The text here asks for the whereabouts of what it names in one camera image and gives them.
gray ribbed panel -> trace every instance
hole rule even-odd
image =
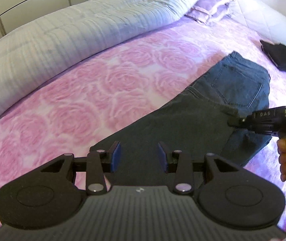
[[[268,241],[283,239],[277,227],[240,231],[205,217],[190,197],[167,187],[114,186],[104,196],[87,199],[79,213],[59,226],[43,230],[0,228],[0,241]]]

dark blue jeans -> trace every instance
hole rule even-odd
[[[108,149],[119,140],[118,171],[108,174],[114,185],[170,185],[163,173],[157,143],[189,152],[202,161],[208,152],[245,165],[271,137],[227,125],[230,116],[246,116],[269,107],[270,76],[263,67],[232,52],[160,109],[100,141],[91,150]],[[199,185],[200,173],[195,174]]]

jeans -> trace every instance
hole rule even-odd
[[[121,142],[118,170],[107,174],[113,185],[171,185],[158,161],[157,143],[203,161],[212,152],[244,166],[271,137],[229,127],[231,116],[246,116],[269,107],[270,76],[254,62],[232,52],[160,109],[91,147],[108,149]],[[202,182],[195,173],[196,185]]]

bed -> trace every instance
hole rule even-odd
[[[232,19],[208,27],[181,17],[66,68],[0,116],[0,187],[63,153],[86,155],[90,146],[160,108],[233,50],[269,71],[270,108],[286,106],[286,73],[262,53],[261,38]],[[286,196],[275,138],[246,169]],[[84,188],[83,174],[76,185]],[[286,208],[279,226],[286,230]]]

white logo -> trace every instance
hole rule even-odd
[[[145,191],[144,188],[137,188],[137,189],[136,189],[136,192],[137,192],[137,193],[142,193],[142,192],[144,192],[144,191]]]

